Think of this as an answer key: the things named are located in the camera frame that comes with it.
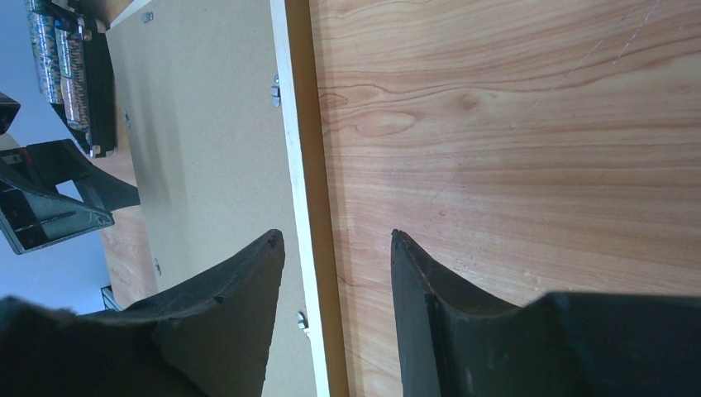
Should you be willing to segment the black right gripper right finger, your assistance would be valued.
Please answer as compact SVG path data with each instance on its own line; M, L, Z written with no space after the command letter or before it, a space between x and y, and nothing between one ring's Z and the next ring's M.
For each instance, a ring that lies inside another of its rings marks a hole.
M697 396L700 300L556 291L504 301L394 230L406 396Z

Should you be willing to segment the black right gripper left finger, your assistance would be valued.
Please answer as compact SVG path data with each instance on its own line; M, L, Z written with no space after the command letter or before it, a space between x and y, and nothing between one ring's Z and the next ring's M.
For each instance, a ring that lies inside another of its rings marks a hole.
M272 229L126 309L1 301L4 396L259 396L285 262Z

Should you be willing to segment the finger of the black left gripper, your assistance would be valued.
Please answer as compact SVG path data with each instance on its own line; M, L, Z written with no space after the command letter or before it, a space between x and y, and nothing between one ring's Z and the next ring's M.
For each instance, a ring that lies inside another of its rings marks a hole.
M88 205L113 212L141 203L138 189L99 169L69 139L25 147L40 184L56 192L56 186L73 182Z
M1 173L1 232L18 255L113 224L112 212L54 193L15 172Z

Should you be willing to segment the brown cardboard backing board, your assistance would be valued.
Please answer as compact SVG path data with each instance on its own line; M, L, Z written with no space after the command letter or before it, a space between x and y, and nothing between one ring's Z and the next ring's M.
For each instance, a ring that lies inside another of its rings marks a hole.
M107 34L159 290L270 229L285 262L262 393L317 393L266 1L134 1Z

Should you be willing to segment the light wooden picture frame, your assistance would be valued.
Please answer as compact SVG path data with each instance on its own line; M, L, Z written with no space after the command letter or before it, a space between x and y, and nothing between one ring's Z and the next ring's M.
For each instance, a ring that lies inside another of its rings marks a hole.
M307 1L272 1L270 12L317 395L347 396L311 10Z

